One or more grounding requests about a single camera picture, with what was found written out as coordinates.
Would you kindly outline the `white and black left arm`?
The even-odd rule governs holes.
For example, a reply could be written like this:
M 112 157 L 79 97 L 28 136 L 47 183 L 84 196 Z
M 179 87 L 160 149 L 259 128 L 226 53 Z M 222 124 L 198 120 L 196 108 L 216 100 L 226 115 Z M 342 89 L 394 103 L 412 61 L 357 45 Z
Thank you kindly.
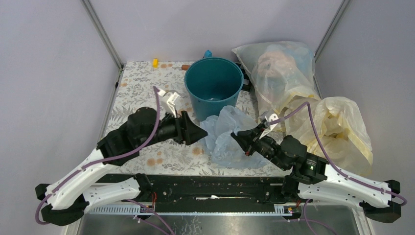
M 139 156 L 141 149 L 173 140 L 191 145 L 207 136 L 193 123 L 186 111 L 160 118 L 157 109 L 142 107 L 128 116 L 118 129 L 109 132 L 91 154 L 67 176 L 54 184 L 39 184 L 35 191 L 41 201 L 36 210 L 39 224 L 65 226 L 83 217 L 93 208 L 108 203 L 137 198 L 148 200 L 152 185 L 145 174 L 138 173 L 110 186 L 95 183 L 115 168 Z

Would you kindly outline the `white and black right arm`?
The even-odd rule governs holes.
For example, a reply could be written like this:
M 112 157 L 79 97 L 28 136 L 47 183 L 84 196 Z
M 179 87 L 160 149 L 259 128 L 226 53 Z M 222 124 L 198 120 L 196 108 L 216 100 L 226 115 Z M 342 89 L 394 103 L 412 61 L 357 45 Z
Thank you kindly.
M 231 136 L 247 156 L 258 153 L 278 168 L 290 171 L 280 189 L 285 201 L 310 199 L 340 204 L 382 223 L 393 223 L 401 217 L 401 205 L 393 201 L 400 192 L 398 181 L 380 182 L 353 174 L 307 152 L 307 147 L 290 135 L 277 143 L 271 137 L 262 137 L 261 131 L 254 128 Z

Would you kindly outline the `light blue plastic trash bag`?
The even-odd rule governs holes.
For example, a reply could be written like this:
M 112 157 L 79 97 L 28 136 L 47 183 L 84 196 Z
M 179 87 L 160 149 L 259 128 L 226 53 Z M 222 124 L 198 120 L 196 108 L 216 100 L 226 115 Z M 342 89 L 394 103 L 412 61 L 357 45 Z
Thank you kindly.
M 246 156 L 231 134 L 253 129 L 257 123 L 249 115 L 233 106 L 224 107 L 218 116 L 212 115 L 200 122 L 207 132 L 201 139 L 205 151 L 210 154 L 213 163 L 220 167 L 236 169 L 258 169 L 268 165 L 269 161 L 258 153 Z

